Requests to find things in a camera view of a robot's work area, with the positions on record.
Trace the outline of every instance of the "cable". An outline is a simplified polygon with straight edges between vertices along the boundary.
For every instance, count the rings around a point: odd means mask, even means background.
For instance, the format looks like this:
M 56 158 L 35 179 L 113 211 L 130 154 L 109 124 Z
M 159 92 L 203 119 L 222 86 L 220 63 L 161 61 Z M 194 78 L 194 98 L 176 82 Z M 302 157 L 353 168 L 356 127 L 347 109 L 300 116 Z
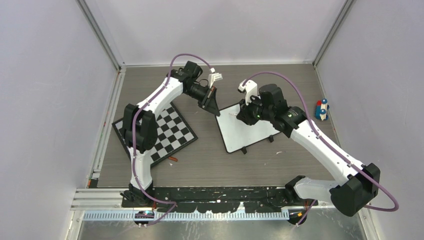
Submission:
M 199 81 L 196 81 L 196 83 L 198 83 L 199 85 L 201 85 L 200 83 L 201 83 L 202 81 L 206 81 L 206 82 L 207 82 L 206 86 L 208 86 L 208 85 L 209 85 L 209 81 L 208 81 L 207 79 L 205 79 L 205 78 L 200 79 Z
M 136 132 L 136 122 L 137 122 L 137 117 L 140 115 L 140 113 L 142 112 L 142 110 L 147 107 L 147 105 L 149 103 L 151 103 L 159 94 L 161 94 L 161 92 L 166 88 L 166 86 L 168 85 L 170 78 L 171 78 L 171 71 L 172 71 L 172 66 L 174 64 L 175 59 L 177 59 L 180 56 L 190 56 L 190 57 L 194 57 L 197 58 L 199 60 L 201 60 L 202 62 L 204 62 L 210 69 L 212 68 L 211 65 L 209 65 L 209 63 L 207 63 L 203 58 L 190 54 L 190 53 L 181 53 L 178 54 L 176 56 L 173 57 L 170 65 L 169 65 L 169 71 L 168 71 L 168 75 L 166 78 L 166 82 L 165 84 L 162 86 L 162 88 L 155 94 L 153 95 L 148 102 L 146 102 L 142 107 L 140 107 L 140 109 L 135 113 L 134 118 L 132 119 L 132 132 L 135 133 Z M 165 214 L 163 214 L 161 217 L 159 217 L 158 219 L 154 220 L 153 222 L 150 222 L 149 224 L 147 224 L 147 226 L 151 226 L 154 225 L 156 223 L 158 223 L 162 218 L 164 218 L 167 214 L 169 214 L 176 206 L 177 206 L 177 202 L 175 201 L 162 201 L 159 199 L 156 199 L 152 196 L 150 196 L 142 187 L 142 185 L 140 184 L 139 181 L 139 177 L 136 174 L 136 157 L 137 157 L 137 142 L 136 142 L 136 135 L 133 134 L 132 135 L 132 149 L 133 149 L 133 158 L 132 158 L 132 164 L 131 164 L 131 168 L 132 168 L 132 174 L 134 175 L 135 181 L 137 182 L 138 188 L 141 190 L 141 192 L 148 197 L 149 199 L 151 199 L 152 201 L 155 201 L 157 203 L 161 203 L 161 204 L 172 204 L 172 207 L 170 209 L 168 209 L 168 211 L 165 212 Z
M 399 209 L 399 203 L 396 200 L 396 198 L 386 189 L 384 188 L 382 185 L 380 185 L 380 183 L 378 183 L 377 181 L 375 181 L 374 179 L 372 179 L 370 176 L 368 176 L 368 174 L 366 174 L 364 171 L 362 171 L 361 169 L 359 169 L 359 167 L 357 167 L 356 165 L 354 165 L 353 163 L 351 163 L 351 161 L 345 157 L 343 154 L 341 154 L 339 151 L 337 151 L 337 149 L 335 149 L 329 142 L 327 142 L 317 131 L 317 129 L 315 128 L 315 126 L 312 124 L 312 119 L 311 116 L 309 115 L 308 112 L 308 108 L 306 106 L 306 102 L 301 94 L 301 92 L 299 91 L 299 89 L 296 87 L 296 85 L 286 76 L 282 75 L 281 73 L 278 72 L 274 72 L 274 71 L 261 71 L 261 72 L 257 72 L 255 74 L 253 74 L 251 77 L 246 78 L 246 80 L 244 80 L 243 82 L 243 86 L 246 85 L 246 82 L 250 79 L 252 79 L 255 76 L 261 75 L 261 74 L 272 74 L 275 76 L 278 76 L 284 80 L 286 80 L 292 87 L 293 89 L 296 91 L 297 95 L 300 98 L 300 101 L 302 102 L 303 105 L 303 109 L 305 111 L 306 114 L 306 118 L 307 121 L 309 122 L 310 127 L 312 128 L 313 132 L 316 134 L 316 136 L 331 150 L 333 151 L 333 153 L 335 153 L 337 156 L 339 156 L 341 159 L 343 159 L 343 161 L 345 161 L 349 166 L 351 166 L 353 169 L 355 169 L 355 171 L 357 171 L 358 173 L 360 173 L 362 176 L 364 176 L 368 181 L 370 181 L 372 184 L 376 185 L 377 188 L 379 188 L 380 190 L 383 191 L 383 193 L 385 193 L 390 200 L 393 201 L 394 203 L 394 207 L 393 208 L 382 208 L 382 207 L 375 207 L 375 206 L 370 206 L 370 205 L 365 205 L 365 208 L 368 209 L 372 209 L 372 210 L 377 210 L 377 211 L 382 211 L 382 212 L 394 212 L 397 211 Z

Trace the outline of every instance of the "metal floor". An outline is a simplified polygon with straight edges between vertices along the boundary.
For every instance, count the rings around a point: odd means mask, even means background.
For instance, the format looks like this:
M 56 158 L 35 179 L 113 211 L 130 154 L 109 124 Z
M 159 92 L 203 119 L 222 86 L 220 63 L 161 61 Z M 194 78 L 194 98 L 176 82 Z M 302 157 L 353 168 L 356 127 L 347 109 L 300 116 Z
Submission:
M 208 71 L 202 68 L 204 74 L 200 78 L 207 78 Z M 168 69 L 127 68 L 114 121 L 123 116 L 128 103 L 137 104 L 148 97 L 164 80 Z M 223 80 L 214 85 L 217 87 L 216 98 L 220 109 L 238 103 L 244 97 L 237 91 L 239 83 L 259 71 L 275 71 L 290 78 L 300 89 L 312 116 L 316 102 L 323 97 L 311 64 L 225 65 L 216 66 L 215 69 L 223 75 Z M 258 87 L 277 84 L 289 105 L 301 106 L 296 92 L 283 79 L 274 75 L 260 75 L 253 80 Z M 283 134 L 275 136 L 273 143 L 264 140 L 248 147 L 246 155 L 241 151 L 229 154 L 212 114 L 200 109 L 197 101 L 187 95 L 176 98 L 173 103 L 197 134 L 198 140 L 174 155 L 178 162 L 167 159 L 152 168 L 155 186 L 283 186 L 298 175 L 332 180 L 328 171 L 309 152 Z M 333 141 L 336 140 L 329 120 L 316 123 Z M 127 187 L 130 178 L 130 160 L 112 130 L 98 187 Z
M 133 221 L 83 221 L 79 240 L 366 240 L 360 216 L 312 209 L 299 228 L 286 220 L 169 221 L 147 228 Z

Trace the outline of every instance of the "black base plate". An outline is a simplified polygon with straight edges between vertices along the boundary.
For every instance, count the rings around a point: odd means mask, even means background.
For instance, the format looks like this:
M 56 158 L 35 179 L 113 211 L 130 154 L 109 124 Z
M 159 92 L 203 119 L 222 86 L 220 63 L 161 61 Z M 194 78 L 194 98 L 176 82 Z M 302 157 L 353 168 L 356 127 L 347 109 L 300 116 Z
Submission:
M 213 213 L 235 212 L 243 202 L 246 213 L 277 213 L 285 206 L 304 206 L 305 201 L 298 199 L 288 201 L 290 194 L 285 188 L 275 186 L 231 186 L 231 187 L 154 187 L 154 197 L 162 201 L 177 202 L 173 212 Z M 122 200 L 123 208 L 152 207 L 153 202 Z M 158 212 L 166 212 L 172 205 L 157 203 Z

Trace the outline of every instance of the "white bracket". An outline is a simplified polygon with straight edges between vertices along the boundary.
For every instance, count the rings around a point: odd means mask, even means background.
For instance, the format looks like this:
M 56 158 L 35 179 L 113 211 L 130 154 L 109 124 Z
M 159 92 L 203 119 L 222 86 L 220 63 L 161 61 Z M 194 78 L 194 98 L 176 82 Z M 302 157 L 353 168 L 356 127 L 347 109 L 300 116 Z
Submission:
M 258 96 L 258 85 L 256 82 L 248 80 L 243 86 L 244 82 L 245 80 L 238 85 L 238 91 L 240 93 L 246 92 L 245 101 L 246 105 L 249 105 L 249 103 L 252 101 L 251 96 Z
M 216 72 L 216 73 L 209 74 L 209 76 L 207 76 L 207 82 L 208 82 L 209 88 L 211 88 L 216 81 L 219 81 L 222 79 L 223 79 L 223 75 L 221 73 Z

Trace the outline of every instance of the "small blue toy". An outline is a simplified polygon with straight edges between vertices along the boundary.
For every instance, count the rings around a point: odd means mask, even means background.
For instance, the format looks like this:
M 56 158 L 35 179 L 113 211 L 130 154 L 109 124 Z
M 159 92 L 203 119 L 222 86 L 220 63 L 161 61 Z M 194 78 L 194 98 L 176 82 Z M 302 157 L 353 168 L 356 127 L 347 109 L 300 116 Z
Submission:
M 327 98 L 323 98 L 320 101 L 316 102 L 315 109 L 315 118 L 321 121 L 329 119 L 329 115 L 327 114 L 330 109 L 330 105 L 328 104 Z

